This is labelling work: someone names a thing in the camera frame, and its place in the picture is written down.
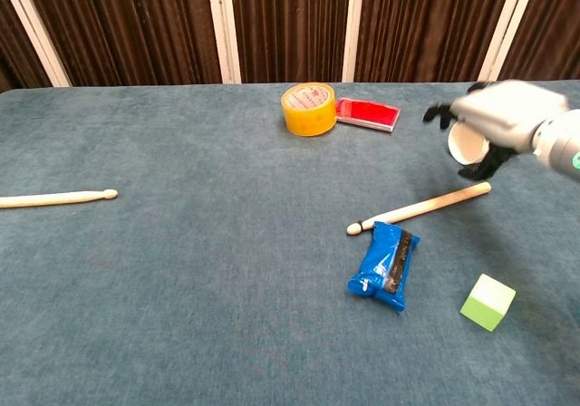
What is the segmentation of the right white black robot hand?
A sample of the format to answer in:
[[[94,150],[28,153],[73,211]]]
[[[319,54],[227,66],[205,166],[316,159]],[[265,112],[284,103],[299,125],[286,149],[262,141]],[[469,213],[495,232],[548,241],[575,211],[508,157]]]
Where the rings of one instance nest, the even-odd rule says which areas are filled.
[[[451,103],[430,106],[422,121],[440,120],[446,130],[455,121],[488,141],[478,164],[459,171],[464,179],[490,179],[517,154],[532,154],[554,172],[579,180],[579,110],[565,95],[520,80],[477,82]]]

